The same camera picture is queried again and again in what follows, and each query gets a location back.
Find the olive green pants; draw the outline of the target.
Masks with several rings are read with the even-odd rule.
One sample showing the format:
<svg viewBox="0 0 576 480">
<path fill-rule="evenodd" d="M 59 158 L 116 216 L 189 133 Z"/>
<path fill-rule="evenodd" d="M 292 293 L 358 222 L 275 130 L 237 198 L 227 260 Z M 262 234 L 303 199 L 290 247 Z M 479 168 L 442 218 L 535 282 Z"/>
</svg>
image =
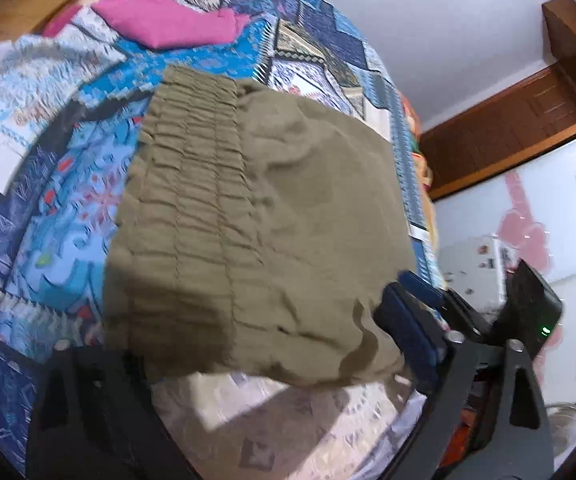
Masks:
<svg viewBox="0 0 576 480">
<path fill-rule="evenodd" d="M 404 356 L 374 319 L 415 265 L 390 143 L 253 80 L 172 65 L 128 168 L 104 341 L 153 378 L 376 382 Z"/>
</svg>

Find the blue patchwork bedspread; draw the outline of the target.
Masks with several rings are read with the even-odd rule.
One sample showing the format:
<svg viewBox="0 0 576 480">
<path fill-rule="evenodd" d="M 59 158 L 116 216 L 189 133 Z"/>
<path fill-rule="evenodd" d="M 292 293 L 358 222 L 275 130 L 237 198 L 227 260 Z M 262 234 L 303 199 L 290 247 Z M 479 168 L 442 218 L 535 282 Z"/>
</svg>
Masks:
<svg viewBox="0 0 576 480">
<path fill-rule="evenodd" d="M 417 271 L 440 285 L 399 90 L 364 35 L 326 0 L 175 0 L 200 12 L 250 16 L 222 46 L 156 52 L 122 37 L 90 6 L 54 38 L 0 44 L 0 122 L 28 102 L 11 90 L 48 62 L 56 90 L 30 123 L 33 145 L 0 194 L 0 454 L 26 470 L 32 404 L 43 363 L 59 346 L 102 339 L 102 267 L 154 88 L 172 63 L 307 96 L 348 112 L 391 144 Z"/>
</svg>

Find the folded pink garment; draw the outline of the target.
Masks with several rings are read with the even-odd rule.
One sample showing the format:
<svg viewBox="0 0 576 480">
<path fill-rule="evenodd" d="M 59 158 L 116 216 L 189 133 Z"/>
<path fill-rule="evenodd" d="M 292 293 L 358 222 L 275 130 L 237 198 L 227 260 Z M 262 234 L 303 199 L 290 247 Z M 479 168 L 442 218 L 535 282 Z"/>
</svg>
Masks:
<svg viewBox="0 0 576 480">
<path fill-rule="evenodd" d="M 86 6 L 122 37 L 151 50 L 220 46 L 237 40 L 250 16 L 230 8 L 200 12 L 175 0 L 79 0 L 44 27 L 56 37 Z"/>
</svg>

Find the white wall socket box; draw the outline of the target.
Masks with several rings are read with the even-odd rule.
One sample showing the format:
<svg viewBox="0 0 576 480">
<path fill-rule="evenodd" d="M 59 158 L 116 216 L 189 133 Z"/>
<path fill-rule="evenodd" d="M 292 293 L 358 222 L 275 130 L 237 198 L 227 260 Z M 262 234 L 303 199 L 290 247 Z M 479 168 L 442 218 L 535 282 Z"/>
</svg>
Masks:
<svg viewBox="0 0 576 480">
<path fill-rule="evenodd" d="M 516 263 L 516 250 L 496 235 L 469 237 L 439 252 L 445 283 L 489 320 L 504 307 L 507 275 Z"/>
</svg>

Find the wooden door frame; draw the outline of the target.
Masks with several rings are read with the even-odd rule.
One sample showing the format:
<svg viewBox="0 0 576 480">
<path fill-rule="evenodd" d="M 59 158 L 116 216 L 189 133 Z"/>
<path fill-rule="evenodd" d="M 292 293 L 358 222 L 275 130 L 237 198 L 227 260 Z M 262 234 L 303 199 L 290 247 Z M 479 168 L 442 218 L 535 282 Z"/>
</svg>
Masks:
<svg viewBox="0 0 576 480">
<path fill-rule="evenodd" d="M 420 137 L 429 196 L 448 197 L 576 138 L 576 2 L 542 4 L 555 63 Z"/>
</svg>

